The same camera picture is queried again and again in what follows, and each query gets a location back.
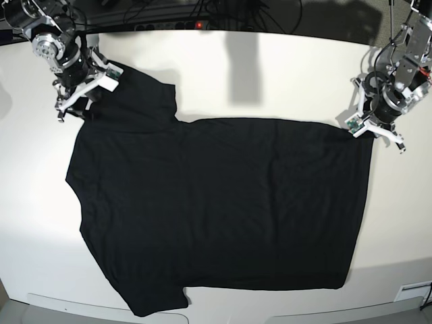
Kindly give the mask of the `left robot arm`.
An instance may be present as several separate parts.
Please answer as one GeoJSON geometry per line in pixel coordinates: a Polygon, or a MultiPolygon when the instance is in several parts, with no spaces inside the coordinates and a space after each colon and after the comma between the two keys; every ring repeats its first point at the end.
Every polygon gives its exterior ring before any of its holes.
{"type": "Polygon", "coordinates": [[[349,133],[358,138],[366,132],[396,143],[404,152],[403,137],[396,132],[395,121],[410,112],[431,88],[431,2],[411,1],[410,15],[397,34],[376,56],[372,71],[364,78],[355,78],[359,100],[356,112],[345,124],[349,133]]]}

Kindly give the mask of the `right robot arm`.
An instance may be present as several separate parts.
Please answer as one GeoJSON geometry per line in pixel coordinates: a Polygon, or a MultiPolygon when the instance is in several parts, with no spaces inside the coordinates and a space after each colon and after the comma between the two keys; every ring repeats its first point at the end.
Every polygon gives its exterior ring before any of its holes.
{"type": "Polygon", "coordinates": [[[69,1],[2,1],[3,17],[12,30],[19,30],[56,76],[55,108],[58,119],[66,114],[84,119],[91,103],[102,91],[90,88],[106,70],[107,59],[99,44],[87,42],[88,22],[83,11],[69,1]]]}

